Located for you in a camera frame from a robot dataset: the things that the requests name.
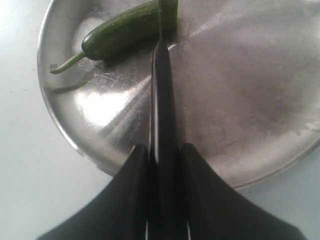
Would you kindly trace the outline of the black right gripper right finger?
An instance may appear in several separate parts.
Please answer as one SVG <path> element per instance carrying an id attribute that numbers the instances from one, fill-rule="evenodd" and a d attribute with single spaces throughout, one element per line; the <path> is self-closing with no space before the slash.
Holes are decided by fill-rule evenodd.
<path id="1" fill-rule="evenodd" d="M 230 187 L 196 147 L 181 148 L 187 215 L 193 240 L 304 240 L 294 225 L 277 218 Z"/>

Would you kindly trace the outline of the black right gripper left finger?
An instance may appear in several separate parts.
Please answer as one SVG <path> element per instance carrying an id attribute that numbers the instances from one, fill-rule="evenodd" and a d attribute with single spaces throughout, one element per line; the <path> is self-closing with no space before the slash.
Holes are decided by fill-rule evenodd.
<path id="1" fill-rule="evenodd" d="M 144 240 L 147 228 L 148 149 L 136 145 L 95 199 L 41 240 Z"/>

